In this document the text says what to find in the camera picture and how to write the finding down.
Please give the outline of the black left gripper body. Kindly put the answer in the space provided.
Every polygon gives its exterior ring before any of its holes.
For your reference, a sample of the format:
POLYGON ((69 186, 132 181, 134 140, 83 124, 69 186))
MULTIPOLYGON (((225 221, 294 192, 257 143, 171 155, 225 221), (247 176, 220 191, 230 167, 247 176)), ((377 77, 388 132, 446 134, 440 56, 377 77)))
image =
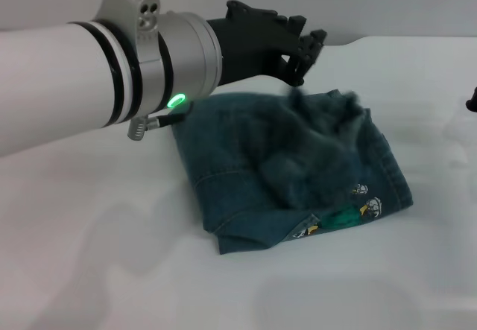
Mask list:
POLYGON ((223 19, 210 19, 220 45, 222 72, 219 84, 267 75, 285 81, 287 61, 297 51, 299 37, 287 32, 286 16, 275 10, 250 7, 229 0, 223 19))

